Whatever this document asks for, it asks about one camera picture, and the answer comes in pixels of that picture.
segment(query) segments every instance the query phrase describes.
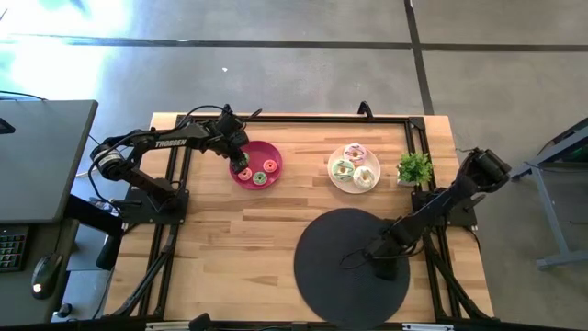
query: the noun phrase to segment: concrete floor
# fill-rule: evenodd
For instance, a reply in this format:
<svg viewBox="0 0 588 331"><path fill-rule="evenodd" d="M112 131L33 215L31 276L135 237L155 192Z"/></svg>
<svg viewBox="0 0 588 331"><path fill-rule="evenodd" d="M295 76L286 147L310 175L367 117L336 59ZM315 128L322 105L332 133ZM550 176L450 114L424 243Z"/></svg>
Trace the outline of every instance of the concrete floor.
<svg viewBox="0 0 588 331"><path fill-rule="evenodd" d="M582 0L413 0L422 42L588 43ZM14 2L3 32L184 40L408 42L402 0ZM451 118L460 148L492 148L513 166L588 116L588 52L425 51L435 114ZM65 46L56 40L0 45L0 86L49 99L95 98L92 134L146 128L154 111L231 103L248 111L423 114L412 51ZM80 171L89 166L84 156ZM98 180L108 197L125 186ZM84 179L74 193L91 196ZM532 182L508 184L477 207L481 252L496 316L585 328L588 263L538 271L557 252ZM574 232L581 234L586 227ZM578 245L587 236L576 235ZM91 269L100 234L83 229L71 269ZM106 273L72 281L106 283ZM89 318L80 302L75 318Z"/></svg>

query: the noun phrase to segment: black round pad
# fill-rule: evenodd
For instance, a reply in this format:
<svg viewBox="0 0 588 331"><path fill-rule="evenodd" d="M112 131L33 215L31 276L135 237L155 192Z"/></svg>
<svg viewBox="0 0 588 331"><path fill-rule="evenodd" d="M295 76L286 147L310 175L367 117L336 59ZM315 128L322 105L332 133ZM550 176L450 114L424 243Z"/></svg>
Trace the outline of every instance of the black round pad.
<svg viewBox="0 0 588 331"><path fill-rule="evenodd" d="M302 298L323 320L344 328L369 329L386 322L401 306L410 280L407 258L397 263L396 280L374 276L361 253L385 226L380 218L358 209L326 212L300 237L294 275Z"/></svg>

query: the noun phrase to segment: computer mouse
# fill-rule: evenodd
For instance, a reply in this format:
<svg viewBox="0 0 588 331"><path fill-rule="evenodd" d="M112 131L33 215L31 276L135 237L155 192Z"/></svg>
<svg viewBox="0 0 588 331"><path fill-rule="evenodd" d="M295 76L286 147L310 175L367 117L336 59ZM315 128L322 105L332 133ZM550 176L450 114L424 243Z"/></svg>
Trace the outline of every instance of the computer mouse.
<svg viewBox="0 0 588 331"><path fill-rule="evenodd" d="M62 260L63 256L61 254L51 253L37 262L33 272L33 279L30 282L35 299L47 299L53 294Z"/></svg>

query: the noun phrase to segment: wooden tabletop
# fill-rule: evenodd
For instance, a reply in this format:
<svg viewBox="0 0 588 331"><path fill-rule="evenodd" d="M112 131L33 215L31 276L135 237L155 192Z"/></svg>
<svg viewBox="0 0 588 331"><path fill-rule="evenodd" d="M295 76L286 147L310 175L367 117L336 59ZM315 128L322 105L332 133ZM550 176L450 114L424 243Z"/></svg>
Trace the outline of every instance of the wooden tabletop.
<svg viewBox="0 0 588 331"><path fill-rule="evenodd" d="M152 126L172 128L177 115L155 113ZM446 116L425 116L424 120L436 183L446 187L458 170L449 120ZM356 207L392 219L411 211L412 189L396 184L395 166L407 153L401 125L249 123L247 134L251 141L270 142L281 152L281 177L270 188L246 190L232 181L227 160L214 153L193 152L187 180L190 202L175 250L166 320L190 320L209 313L213 320L321 321L300 297L294 280L294 249L305 227L336 208ZM381 164L379 183L366 194L346 194L328 177L329 155L347 143L362 143ZM164 177L168 155L169 150L149 152L141 170ZM176 169L183 151L178 155ZM124 237L106 313L115 311L143 277L153 229L153 225L140 225ZM482 311L492 315L474 238L463 229L449 228L447 240L456 277ZM424 254L411 257L410 265L408 294L390 321L434 321ZM159 277L150 312L158 289ZM448 312L443 283L441 291Z"/></svg>

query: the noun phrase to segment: toy donut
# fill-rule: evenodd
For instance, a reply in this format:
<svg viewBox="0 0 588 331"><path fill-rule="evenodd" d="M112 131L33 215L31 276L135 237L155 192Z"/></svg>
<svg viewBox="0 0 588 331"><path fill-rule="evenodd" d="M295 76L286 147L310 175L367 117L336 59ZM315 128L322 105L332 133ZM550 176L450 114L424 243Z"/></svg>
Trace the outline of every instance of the toy donut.
<svg viewBox="0 0 588 331"><path fill-rule="evenodd" d="M353 173L353 182L358 188L372 188L375 180L376 176L367 166L359 166Z"/></svg>
<svg viewBox="0 0 588 331"><path fill-rule="evenodd" d="M353 178L353 172L356 171L356 168L353 164L347 160L337 160L333 163L333 177L337 180L341 181L349 181Z"/></svg>
<svg viewBox="0 0 588 331"><path fill-rule="evenodd" d="M250 168L245 168L245 170L240 172L239 175L237 175L237 177L239 179L241 179L242 181L245 181L245 180L249 180L249 178L251 178L252 174L253 174L253 172L251 171Z"/></svg>
<svg viewBox="0 0 588 331"><path fill-rule="evenodd" d="M254 184L264 185L267 182L267 175L263 171L256 172L254 174Z"/></svg>
<svg viewBox="0 0 588 331"><path fill-rule="evenodd" d="M350 143L343 151L343 158L350 161L354 166L361 166L368 155L366 148L359 143Z"/></svg>
<svg viewBox="0 0 588 331"><path fill-rule="evenodd" d="M273 173L277 169L277 163L274 160L267 160L264 162L264 171L267 173Z"/></svg>

